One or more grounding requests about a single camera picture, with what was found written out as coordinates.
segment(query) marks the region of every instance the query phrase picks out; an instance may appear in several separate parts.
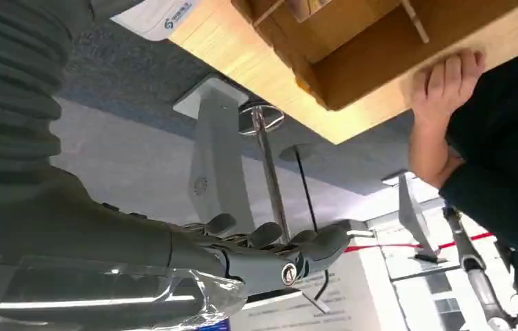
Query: white panel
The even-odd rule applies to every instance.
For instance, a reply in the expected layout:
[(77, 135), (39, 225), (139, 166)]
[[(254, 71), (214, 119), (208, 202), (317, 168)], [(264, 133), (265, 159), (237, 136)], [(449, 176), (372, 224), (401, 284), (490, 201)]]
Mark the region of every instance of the white panel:
[(193, 11), (199, 0), (145, 0), (111, 18), (152, 41), (167, 39)]

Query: red line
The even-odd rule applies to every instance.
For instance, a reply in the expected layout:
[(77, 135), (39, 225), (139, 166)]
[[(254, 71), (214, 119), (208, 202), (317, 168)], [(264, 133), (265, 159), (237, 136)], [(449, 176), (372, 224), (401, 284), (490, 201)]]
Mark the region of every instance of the red line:
[[(480, 240), (480, 239), (488, 238), (488, 237), (491, 237), (491, 236), (492, 236), (492, 233), (485, 232), (485, 233), (477, 234), (475, 236), (471, 236), (470, 240), (472, 240), (472, 241)], [(451, 241), (450, 243), (443, 243), (443, 244), (439, 245), (439, 249), (443, 250), (444, 248), (449, 248), (449, 247), (452, 247), (452, 246), (455, 246), (455, 245), (456, 245), (456, 243), (454, 241)], [(349, 246), (348, 248), (346, 248), (346, 250), (344, 252), (346, 252), (346, 253), (357, 252), (359, 250), (364, 250), (366, 248), (375, 248), (375, 247), (421, 248), (421, 245), (414, 244), (414, 243), (387, 243), (385, 245), (360, 245), (360, 246)]]

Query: gray carpet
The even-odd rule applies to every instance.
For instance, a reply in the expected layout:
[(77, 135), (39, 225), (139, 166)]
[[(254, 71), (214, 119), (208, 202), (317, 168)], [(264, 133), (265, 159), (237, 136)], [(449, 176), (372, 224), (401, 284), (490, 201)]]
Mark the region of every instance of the gray carpet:
[[(66, 71), (60, 97), (188, 139), (195, 120), (172, 105), (216, 72), (169, 41), (146, 41), (112, 22), (82, 34)], [(404, 113), (334, 146), (288, 117), (270, 140), (276, 155), (296, 143), (314, 144), (314, 155), (304, 161), (309, 177), (366, 195), (384, 187), (381, 178), (406, 167), (411, 123), (411, 114)], [(243, 153), (260, 159), (255, 140), (241, 139)], [(296, 163), (278, 160), (277, 165), (297, 171)]]

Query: person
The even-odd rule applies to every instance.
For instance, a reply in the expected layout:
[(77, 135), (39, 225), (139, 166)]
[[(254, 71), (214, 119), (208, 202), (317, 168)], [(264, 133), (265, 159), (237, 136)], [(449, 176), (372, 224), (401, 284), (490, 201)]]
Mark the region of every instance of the person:
[(462, 50), (415, 75), (410, 168), (518, 250), (518, 57), (484, 70)]

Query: black jacket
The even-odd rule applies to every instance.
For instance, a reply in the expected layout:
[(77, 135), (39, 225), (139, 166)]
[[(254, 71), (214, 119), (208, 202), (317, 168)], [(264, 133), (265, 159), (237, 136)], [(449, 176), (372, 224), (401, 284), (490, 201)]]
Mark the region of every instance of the black jacket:
[(466, 164), (440, 195), (518, 249), (518, 58), (481, 78), (448, 139)]

